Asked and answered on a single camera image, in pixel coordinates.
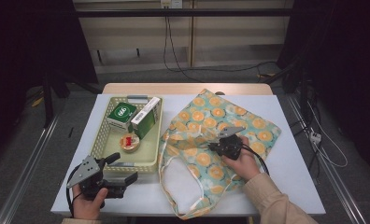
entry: person's left hand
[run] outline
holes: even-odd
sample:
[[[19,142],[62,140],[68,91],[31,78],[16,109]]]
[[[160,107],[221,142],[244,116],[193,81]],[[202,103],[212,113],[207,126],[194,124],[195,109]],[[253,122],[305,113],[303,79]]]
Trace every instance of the person's left hand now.
[[[78,196],[80,191],[80,186],[75,185],[72,188],[73,197]],[[102,188],[98,191],[95,199],[93,201],[86,200],[83,194],[80,194],[75,200],[73,200],[74,205],[74,218],[86,219],[86,220],[96,220],[100,216],[100,206],[104,202],[108,194],[108,189]]]

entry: gray carpet floor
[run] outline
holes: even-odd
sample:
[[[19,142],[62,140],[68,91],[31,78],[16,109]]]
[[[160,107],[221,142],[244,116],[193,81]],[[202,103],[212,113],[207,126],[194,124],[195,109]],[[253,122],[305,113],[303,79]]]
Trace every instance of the gray carpet floor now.
[[[244,69],[237,72],[194,70],[185,71],[185,73],[187,76],[203,82],[255,83],[261,81],[256,76],[257,74],[276,73],[278,71],[273,64],[265,64],[258,69],[247,69],[249,67],[249,65],[244,65],[213,68]],[[99,76],[99,81],[98,85],[93,85],[100,89],[109,82],[196,82],[180,72],[167,70],[104,74]],[[60,223],[63,219],[63,217],[51,213],[50,209],[59,187],[64,181],[66,170],[78,146],[96,98],[96,95],[75,84],[68,84],[68,87],[71,90],[68,98],[53,97],[55,108],[62,108],[63,112],[36,165],[36,170],[31,174],[31,181],[27,184],[26,191],[21,196],[21,203],[16,207],[11,223]],[[271,87],[274,94],[277,95],[288,123],[295,123],[297,118],[290,106],[289,98],[296,98],[296,94],[284,93],[279,81],[273,83]],[[32,88],[28,93],[33,94],[37,90],[38,88]],[[370,223],[370,167],[359,156],[351,140],[340,132],[329,108],[325,108],[324,103],[319,102],[319,109],[324,131],[340,146],[349,160],[348,166],[336,170],[359,205],[367,223]],[[27,105],[12,134],[0,149],[0,211],[28,162],[39,136],[42,134],[44,118],[43,103],[35,107]],[[292,127],[294,134],[301,129],[298,124]],[[308,165],[313,157],[313,151],[305,134],[297,134],[295,140],[306,165]],[[342,155],[325,136],[323,136],[322,145],[332,161],[343,163]],[[352,223],[327,174],[324,173],[321,167],[319,173],[319,166],[316,162],[313,163],[310,174],[312,178],[318,180],[316,188],[327,212],[326,215],[317,216],[315,219],[319,223]],[[104,221],[105,223],[125,223],[126,218],[104,217]]]

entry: table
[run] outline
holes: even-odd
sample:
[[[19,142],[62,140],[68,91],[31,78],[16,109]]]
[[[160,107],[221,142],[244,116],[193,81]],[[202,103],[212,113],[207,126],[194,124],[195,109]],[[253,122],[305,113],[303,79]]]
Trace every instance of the table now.
[[[221,84],[221,83],[111,83],[104,88],[104,93],[99,95],[92,110],[90,119],[79,142],[78,149],[74,155],[71,165],[66,174],[65,180],[73,168],[80,164],[90,151],[93,137],[104,113],[104,105],[112,96],[111,94],[159,94],[164,98],[164,118],[162,131],[168,127],[168,123],[177,112],[183,108],[202,89],[216,92],[221,91],[226,95],[222,96],[234,104],[245,107],[250,112],[269,119],[281,128],[282,134],[273,147],[266,160],[271,177],[281,189],[287,193],[290,200],[304,209],[311,215],[324,214],[320,197],[314,187],[313,181],[307,171],[305,162],[299,152],[290,127],[285,120],[278,99],[273,95],[270,87],[266,84]],[[184,179],[192,179],[189,172],[180,162],[172,162],[172,174],[181,174],[175,182],[181,183]],[[167,184],[169,188],[176,188],[178,185]],[[182,184],[187,192],[176,194],[181,200],[180,211],[187,211],[189,204],[194,202],[196,194],[192,193],[193,183]],[[110,216],[174,216],[172,208],[162,191],[157,174],[140,175],[138,180],[129,186],[123,199],[106,200],[106,206],[102,213]],[[69,215],[65,198],[65,184],[60,188],[51,212]],[[258,211],[245,197],[241,189],[227,192],[219,204],[207,214],[214,217],[229,216],[253,216]]]

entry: power adapter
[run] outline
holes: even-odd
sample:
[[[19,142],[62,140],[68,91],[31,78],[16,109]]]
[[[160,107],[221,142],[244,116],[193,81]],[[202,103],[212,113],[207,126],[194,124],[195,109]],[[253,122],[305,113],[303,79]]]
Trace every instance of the power adapter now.
[[[309,139],[310,139],[313,143],[318,144],[318,143],[321,141],[321,134],[319,134],[319,133],[315,133],[315,132],[311,132],[311,133],[310,133],[310,136],[309,136]]]

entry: human hand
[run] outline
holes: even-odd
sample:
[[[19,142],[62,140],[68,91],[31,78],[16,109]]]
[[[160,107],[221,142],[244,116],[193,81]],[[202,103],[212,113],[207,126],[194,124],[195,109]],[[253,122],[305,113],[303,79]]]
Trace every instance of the human hand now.
[[[86,220],[98,219],[98,216],[100,215],[100,206],[108,194],[108,189],[100,189],[93,201],[86,200],[85,196],[81,194],[79,185],[75,185],[72,188],[72,193],[74,195],[73,197],[76,197],[73,200],[74,218]]]
[[[243,141],[243,144],[247,146],[249,145],[249,139],[246,136],[239,137]],[[232,167],[232,169],[234,169],[234,171],[246,182],[261,173],[257,162],[255,161],[254,155],[244,148],[241,149],[240,156],[238,157],[237,161],[233,161],[225,156],[222,156],[222,160],[228,166]]]

